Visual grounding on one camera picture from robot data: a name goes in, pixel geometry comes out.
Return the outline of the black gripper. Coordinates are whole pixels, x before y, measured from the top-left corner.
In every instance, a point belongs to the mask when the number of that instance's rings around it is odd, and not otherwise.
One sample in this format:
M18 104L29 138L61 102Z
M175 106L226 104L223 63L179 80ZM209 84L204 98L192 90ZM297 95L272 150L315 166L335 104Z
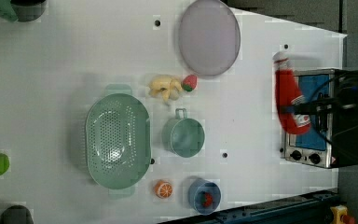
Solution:
M354 116L358 113L358 74L342 74L332 80L334 94L321 100L318 106L312 104L286 105L280 107L281 114L316 115L320 113L342 113Z

